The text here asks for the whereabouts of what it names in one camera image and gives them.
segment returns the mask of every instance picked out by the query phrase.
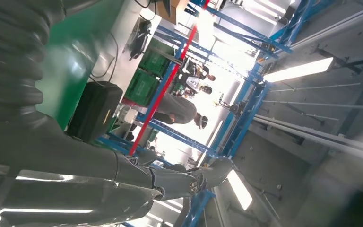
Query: person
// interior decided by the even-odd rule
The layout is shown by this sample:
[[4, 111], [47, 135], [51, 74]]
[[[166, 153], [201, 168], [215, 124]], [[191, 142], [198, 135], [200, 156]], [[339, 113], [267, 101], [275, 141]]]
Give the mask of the person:
[[198, 113], [192, 102], [171, 94], [165, 94], [153, 118], [166, 124], [187, 124], [194, 120], [200, 129], [208, 123], [208, 118]]
[[212, 94], [212, 88], [205, 84], [202, 79], [192, 74], [180, 74], [176, 82], [190, 89], [194, 95], [197, 94], [199, 91], [203, 91], [204, 93], [207, 93], [209, 95]]
[[196, 63], [193, 63], [191, 60], [189, 60], [185, 67], [186, 71], [190, 74], [195, 74], [196, 77], [200, 79], [206, 79], [208, 78], [211, 81], [215, 81], [216, 77], [209, 74], [209, 68], [205, 65], [200, 66]]

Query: cable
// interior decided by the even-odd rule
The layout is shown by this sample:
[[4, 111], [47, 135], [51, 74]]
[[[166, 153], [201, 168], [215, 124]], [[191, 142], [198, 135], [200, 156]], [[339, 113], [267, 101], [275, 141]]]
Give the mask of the cable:
[[96, 81], [95, 79], [99, 79], [99, 78], [102, 78], [103, 76], [105, 76], [107, 73], [108, 73], [108, 70], [109, 68], [111, 67], [112, 65], [112, 62], [115, 61], [115, 65], [113, 66], [113, 69], [112, 69], [112, 73], [111, 73], [111, 77], [109, 77], [109, 82], [111, 81], [112, 77], [113, 77], [113, 74], [115, 73], [115, 69], [116, 69], [116, 65], [118, 63], [118, 57], [119, 57], [119, 44], [115, 38], [115, 36], [112, 34], [111, 32], [111, 37], [113, 38], [113, 40], [115, 41], [115, 44], [116, 44], [116, 57], [114, 57], [112, 60], [111, 60], [111, 63], [109, 63], [109, 66], [108, 68], [106, 69], [106, 72], [101, 75], [101, 76], [95, 76], [94, 74], [92, 74], [92, 69], [90, 69], [90, 79], [92, 79], [95, 83], [99, 84], [100, 86], [104, 87], [104, 85], [102, 85], [101, 83], [99, 83], [98, 81]]
[[98, 81], [96, 81], [93, 77], [90, 76], [90, 79], [92, 79], [95, 83], [97, 83], [99, 86], [104, 87], [104, 85], [100, 84]]
[[104, 77], [107, 73], [108, 73], [108, 70], [110, 69], [110, 67], [111, 67], [111, 65], [112, 65], [112, 63], [113, 63], [113, 61], [115, 60], [115, 57], [113, 57], [112, 58], [112, 60], [111, 60], [111, 62], [109, 63], [109, 65], [108, 65], [108, 68], [106, 69], [106, 71], [105, 71], [105, 73], [104, 74], [102, 74], [102, 75], [100, 75], [100, 76], [96, 76], [96, 75], [94, 75], [92, 72], [91, 72], [91, 76], [93, 76], [95, 79], [99, 79], [99, 78], [102, 78], [102, 77]]
[[148, 5], [147, 6], [143, 6], [138, 0], [134, 0], [139, 6], [141, 6], [141, 7], [143, 7], [143, 8], [148, 8], [149, 7], [149, 5], [151, 5], [151, 3], [152, 3], [152, 0], [149, 0], [149, 2], [148, 2]]
[[146, 20], [146, 21], [151, 21], [151, 20], [153, 20], [154, 18], [155, 18], [155, 16], [156, 16], [156, 1], [154, 1], [154, 17], [152, 17], [150, 20], [147, 20], [147, 19], [145, 19], [145, 17], [143, 17], [141, 14], [140, 14], [140, 17], [142, 17], [144, 20]]
[[111, 81], [112, 77], [113, 77], [113, 74], [115, 72], [115, 68], [116, 68], [116, 65], [118, 63], [118, 57], [119, 57], [119, 44], [118, 42], [116, 41], [116, 38], [115, 36], [113, 35], [113, 33], [111, 32], [111, 36], [113, 38], [113, 41], [115, 41], [115, 44], [116, 44], [116, 60], [115, 60], [115, 65], [113, 66], [113, 70], [112, 70], [112, 73], [111, 73], [111, 77], [109, 77], [109, 82]]

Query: blue steel beam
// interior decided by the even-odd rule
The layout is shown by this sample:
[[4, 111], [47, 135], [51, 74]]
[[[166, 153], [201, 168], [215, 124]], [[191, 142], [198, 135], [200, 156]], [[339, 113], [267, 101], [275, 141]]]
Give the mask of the blue steel beam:
[[242, 28], [244, 31], [247, 31], [247, 32], [255, 35], [256, 37], [264, 40], [265, 42], [267, 42], [267, 43], [269, 43], [269, 44], [271, 44], [271, 45], [273, 45], [273, 46], [275, 46], [275, 47], [277, 47], [277, 48], [279, 48], [279, 49], [281, 49], [281, 50], [283, 50], [283, 51], [285, 51], [287, 53], [292, 53], [293, 52], [289, 47], [284, 46], [284, 45], [276, 42], [275, 40], [270, 39], [266, 35], [263, 35], [263, 34], [257, 32], [256, 30], [248, 27], [247, 25], [245, 25], [245, 24], [243, 24], [243, 23], [241, 23], [239, 21], [236, 21], [233, 18], [231, 18], [231, 17], [229, 17], [229, 16], [227, 16], [227, 15], [225, 15], [225, 14], [223, 14], [223, 13], [221, 13], [221, 12], [211, 8], [211, 7], [207, 7], [207, 11], [214, 14], [214, 15], [216, 15], [216, 16], [218, 16], [218, 17], [220, 17], [220, 18], [222, 18], [223, 20], [225, 20], [225, 21], [227, 21], [227, 22], [229, 22], [229, 23], [231, 23], [233, 25], [236, 25], [239, 28]]
[[[245, 95], [247, 94], [248, 89], [250, 88], [251, 84], [248, 81], [245, 81], [239, 94], [236, 97], [234, 103], [239, 103], [243, 101]], [[224, 120], [222, 127], [219, 129], [218, 134], [216, 135], [214, 142], [211, 145], [213, 150], [217, 150], [220, 143], [222, 142], [224, 136], [227, 134], [227, 130], [229, 129], [230, 124], [232, 123], [233, 119], [235, 118], [234, 114], [230, 112], [226, 119]]]
[[222, 150], [222, 154], [225, 156], [230, 155], [230, 150], [232, 149], [233, 145], [236, 143], [237, 137], [239, 136], [239, 133], [242, 130], [242, 126], [246, 122], [249, 115], [252, 113], [254, 106], [258, 102], [257, 96], [260, 96], [262, 93], [262, 88], [255, 87], [252, 95], [247, 101], [247, 104], [243, 110], [243, 114], [240, 116], [240, 118], [237, 120], [237, 123], [234, 125], [234, 128], [232, 129], [229, 138], [227, 138], [227, 142], [225, 143], [225, 147]]
[[233, 32], [233, 31], [231, 31], [231, 30], [229, 30], [229, 29], [227, 29], [227, 28], [225, 28], [225, 27], [223, 27], [222, 25], [217, 24], [217, 23], [214, 23], [214, 27], [216, 27], [217, 29], [219, 29], [219, 30], [221, 30], [221, 31], [223, 31], [223, 32], [228, 33], [229, 35], [233, 36], [234, 38], [236, 38], [236, 39], [238, 39], [238, 40], [241, 40], [241, 41], [245, 42], [246, 44], [248, 44], [248, 45], [250, 45], [250, 46], [252, 46], [252, 47], [255, 47], [255, 48], [257, 48], [257, 49], [261, 50], [261, 51], [262, 51], [262, 52], [264, 52], [266, 55], [269, 55], [269, 56], [271, 56], [271, 57], [273, 57], [273, 58], [275, 58], [275, 59], [279, 58], [276, 54], [272, 53], [271, 51], [269, 51], [269, 50], [267, 50], [267, 49], [265, 49], [265, 48], [263, 48], [263, 47], [261, 47], [261, 46], [259, 46], [259, 45], [255, 44], [255, 43], [251, 42], [250, 40], [247, 40], [247, 39], [246, 39], [246, 38], [244, 38], [244, 37], [243, 37], [243, 35], [242, 35], [242, 34], [240, 34], [240, 33]]
[[300, 32], [302, 26], [304, 25], [304, 22], [307, 20], [308, 16], [310, 15], [311, 8], [314, 4], [314, 0], [309, 0], [304, 12], [302, 13], [302, 16], [298, 19], [298, 21], [294, 24], [295, 28], [292, 31], [292, 34], [290, 35], [289, 39], [287, 40], [287, 45], [291, 45], [292, 42], [295, 41], [298, 33]]
[[[182, 55], [182, 52], [183, 52], [183, 49], [184, 49], [184, 44], [185, 44], [184, 41], [182, 41], [180, 46], [179, 46], [179, 49], [176, 52], [175, 58], [178, 59]], [[175, 67], [175, 65], [176, 64], [174, 62], [171, 62], [169, 64], [169, 67], [168, 67], [168, 69], [167, 69], [167, 71], [166, 71], [166, 73], [164, 75], [164, 78], [162, 79], [161, 83], [159, 84], [158, 89], [156, 90], [156, 92], [154, 94], [154, 97], [152, 98], [151, 103], [148, 106], [147, 113], [151, 112], [152, 108], [154, 108], [154, 103], [158, 99], [159, 94], [164, 89], [165, 84], [168, 81], [168, 78], [170, 77], [170, 74], [172, 73], [173, 68]], [[148, 117], [148, 114], [145, 114], [142, 122], [145, 122], [147, 117]]]
[[[165, 32], [165, 33], [166, 33], [166, 34], [168, 34], [168, 35], [173, 36], [173, 37], [174, 37], [174, 38], [176, 38], [177, 40], [184, 41], [184, 42], [186, 42], [186, 41], [187, 41], [187, 38], [185, 38], [185, 37], [183, 37], [182, 35], [179, 35], [179, 34], [177, 34], [177, 33], [173, 32], [173, 31], [171, 31], [171, 30], [169, 30], [169, 29], [167, 29], [167, 28], [165, 28], [165, 27], [163, 27], [163, 26], [158, 26], [158, 30], [160, 30], [160, 31], [162, 31], [162, 32]], [[214, 57], [217, 57], [217, 58], [222, 59], [223, 61], [227, 62], [227, 61], [226, 61], [225, 59], [223, 59], [222, 57], [220, 57], [220, 56], [218, 56], [217, 54], [215, 54], [214, 52], [212, 52], [212, 51], [210, 51], [210, 50], [208, 50], [208, 49], [206, 49], [206, 48], [204, 48], [204, 47], [202, 47], [202, 46], [198, 45], [198, 44], [197, 44], [197, 43], [195, 43], [195, 42], [192, 42], [192, 43], [191, 43], [191, 46], [193, 46], [193, 47], [195, 47], [195, 48], [197, 48], [197, 49], [199, 49], [199, 50], [201, 50], [201, 51], [203, 51], [203, 52], [205, 52], [205, 53], [207, 53], [207, 54], [210, 54], [210, 55], [212, 55], [212, 56], [214, 56]]]
[[[140, 114], [137, 116], [137, 120], [138, 121], [142, 120]], [[202, 143], [200, 143], [200, 142], [198, 142], [196, 140], [193, 140], [192, 138], [190, 138], [190, 137], [188, 137], [186, 135], [183, 135], [182, 133], [170, 128], [169, 126], [167, 126], [167, 125], [165, 125], [165, 124], [163, 124], [163, 123], [161, 123], [161, 122], [159, 122], [159, 121], [157, 121], [155, 119], [151, 120], [151, 122], [149, 123], [149, 126], [151, 126], [152, 128], [154, 128], [154, 129], [156, 129], [156, 130], [158, 130], [158, 131], [160, 131], [160, 132], [162, 132], [162, 133], [164, 133], [164, 134], [166, 134], [166, 135], [168, 135], [168, 136], [170, 136], [172, 138], [177, 139], [180, 142], [183, 142], [183, 143], [189, 145], [192, 148], [195, 148], [195, 149], [199, 150], [200, 152], [204, 153], [204, 152], [207, 151], [207, 154], [209, 156], [211, 156], [211, 157], [216, 156], [215, 152], [211, 148], [205, 146], [204, 144], [202, 144]]]
[[257, 100], [257, 103], [255, 104], [254, 108], [250, 112], [250, 115], [248, 116], [248, 119], [246, 120], [243, 127], [241, 128], [240, 133], [239, 133], [238, 137], [236, 138], [232, 149], [228, 153], [228, 155], [227, 155], [228, 157], [234, 157], [235, 156], [235, 154], [237, 152], [237, 149], [239, 148], [240, 144], [242, 143], [242, 141], [244, 139], [244, 136], [248, 131], [248, 128], [250, 127], [252, 121], [254, 120], [255, 115], [258, 113], [259, 108], [262, 105], [262, 101], [265, 99], [267, 93], [269, 92], [269, 89], [270, 89], [270, 84], [266, 83], [262, 93], [260, 94], [260, 96], [259, 96], [259, 98]]
[[201, 213], [211, 198], [216, 197], [212, 192], [205, 190], [191, 198], [190, 211], [184, 220], [182, 227], [195, 227]]
[[[169, 34], [169, 35], [172, 35], [173, 36], [173, 39], [175, 39], [175, 40], [180, 40], [180, 41], [187, 41], [187, 39], [185, 38], [185, 37], [183, 37], [183, 36], [181, 36], [181, 35], [179, 35], [179, 34], [177, 34], [177, 33], [175, 33], [175, 32], [173, 32], [173, 31], [171, 31], [171, 30], [169, 30], [169, 29], [167, 29], [167, 28], [165, 28], [165, 27], [162, 27], [162, 26], [158, 26], [158, 30], [160, 30], [160, 31], [163, 31], [163, 32], [165, 32], [166, 34]], [[160, 38], [163, 38], [164, 37], [164, 35], [165, 34], [162, 34], [162, 33], [160, 33], [160, 32], [155, 32], [155, 35], [156, 36], [158, 36], [158, 37], [160, 37]], [[193, 43], [191, 43], [191, 46], [193, 46], [193, 47], [195, 47], [195, 48], [197, 48], [197, 49], [199, 49], [199, 50], [201, 50], [201, 51], [203, 51], [203, 52], [205, 52], [205, 53], [207, 53], [207, 54], [209, 54], [209, 55], [212, 55], [212, 56], [214, 56], [214, 57], [217, 57], [217, 58], [219, 58], [219, 59], [221, 59], [221, 60], [223, 60], [224, 62], [226, 62], [228, 65], [229, 65], [229, 67], [231, 68], [231, 69], [234, 69], [234, 66], [231, 64], [231, 63], [229, 63], [228, 61], [226, 61], [225, 59], [223, 59], [223, 58], [221, 58], [219, 55], [217, 55], [217, 54], [215, 54], [214, 52], [212, 52], [211, 50], [208, 50], [208, 49], [206, 49], [206, 48], [204, 48], [204, 47], [202, 47], [202, 46], [200, 46], [200, 45], [198, 45], [198, 44], [196, 44], [195, 42], [193, 42]]]

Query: black bag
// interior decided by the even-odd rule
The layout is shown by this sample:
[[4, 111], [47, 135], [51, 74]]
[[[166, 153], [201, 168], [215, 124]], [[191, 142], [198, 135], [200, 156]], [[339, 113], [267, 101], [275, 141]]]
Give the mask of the black bag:
[[98, 83], [87, 83], [67, 130], [68, 135], [86, 143], [106, 133], [123, 94], [115, 84], [107, 81]]

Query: metal pipe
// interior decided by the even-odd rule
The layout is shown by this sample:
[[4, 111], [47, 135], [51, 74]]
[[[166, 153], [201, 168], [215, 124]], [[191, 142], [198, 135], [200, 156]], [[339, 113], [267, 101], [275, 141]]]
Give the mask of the metal pipe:
[[333, 87], [350, 87], [350, 86], [358, 86], [361, 83], [353, 83], [353, 84], [339, 84], [339, 85], [331, 85], [331, 86], [321, 86], [321, 87], [301, 87], [301, 88], [292, 88], [292, 89], [282, 89], [282, 90], [272, 90], [270, 92], [279, 92], [279, 91], [299, 91], [299, 90], [310, 90], [310, 89], [323, 89], [323, 88], [333, 88]]
[[[334, 25], [331, 25], [313, 35], [308, 36], [305, 39], [302, 39], [296, 43], [294, 43], [290, 49], [293, 51], [297, 51], [300, 48], [306, 47], [310, 44], [319, 43], [323, 40], [326, 40], [330, 37], [333, 37], [335, 35], [341, 34], [347, 30], [350, 30], [352, 28], [359, 27], [363, 24], [363, 10], [344, 19], [339, 22], [337, 22]], [[282, 51], [276, 52], [280, 58], [283, 58], [287, 56], [288, 54]], [[267, 61], [263, 62], [263, 64], [269, 64], [274, 62], [274, 59], [268, 59]]]
[[319, 115], [316, 115], [316, 114], [301, 113], [301, 115], [305, 115], [305, 116], [309, 116], [309, 117], [318, 117], [318, 118], [323, 118], [323, 119], [328, 119], [328, 120], [333, 120], [333, 121], [338, 121], [339, 120], [338, 118], [319, 116]]
[[295, 105], [320, 105], [320, 106], [339, 107], [339, 108], [363, 109], [363, 105], [345, 105], [345, 104], [327, 104], [327, 103], [300, 103], [300, 102], [271, 101], [271, 100], [264, 100], [263, 102], [264, 103], [295, 104]]
[[283, 125], [280, 125], [280, 124], [277, 124], [277, 123], [273, 123], [271, 121], [263, 120], [263, 119], [258, 118], [258, 117], [255, 117], [254, 120], [256, 120], [258, 122], [265, 123], [265, 124], [270, 125], [270, 126], [273, 126], [275, 128], [278, 128], [278, 129], [281, 129], [281, 130], [284, 130], [284, 131], [287, 131], [287, 132], [302, 136], [302, 137], [304, 137], [306, 139], [309, 139], [309, 140], [312, 140], [314, 142], [323, 144], [325, 146], [335, 148], [337, 150], [341, 150], [341, 151], [346, 152], [348, 154], [363, 158], [363, 150], [361, 150], [360, 148], [351, 147], [351, 146], [348, 146], [348, 145], [345, 145], [345, 144], [341, 144], [341, 143], [338, 143], [338, 142], [335, 142], [335, 141], [332, 141], [332, 140], [329, 140], [329, 139], [319, 137], [317, 135], [312, 135], [312, 134], [306, 133], [304, 131], [299, 131], [297, 129], [289, 128], [289, 127], [286, 127], [286, 126], [283, 126]]
[[268, 122], [276, 123], [278, 125], [283, 125], [283, 126], [286, 126], [286, 127], [290, 128], [290, 129], [298, 130], [300, 132], [305, 132], [305, 133], [310, 134], [310, 135], [315, 135], [315, 136], [320, 137], [320, 138], [332, 140], [334, 142], [338, 142], [339, 144], [346, 144], [346, 145], [356, 147], [356, 148], [360, 148], [361, 150], [363, 150], [363, 143], [362, 142], [358, 142], [358, 141], [355, 141], [355, 140], [350, 140], [350, 139], [347, 139], [347, 138], [344, 138], [344, 137], [340, 137], [340, 136], [337, 136], [337, 135], [332, 135], [332, 134], [329, 134], [329, 133], [317, 131], [317, 130], [310, 129], [310, 128], [307, 128], [307, 127], [302, 127], [302, 126], [298, 126], [298, 125], [295, 125], [295, 124], [290, 124], [290, 123], [287, 123], [287, 122], [275, 120], [273, 118], [269, 118], [269, 117], [265, 117], [265, 116], [261, 116], [261, 115], [255, 115], [255, 117], [260, 118], [260, 119], [265, 120], [265, 121], [268, 121]]

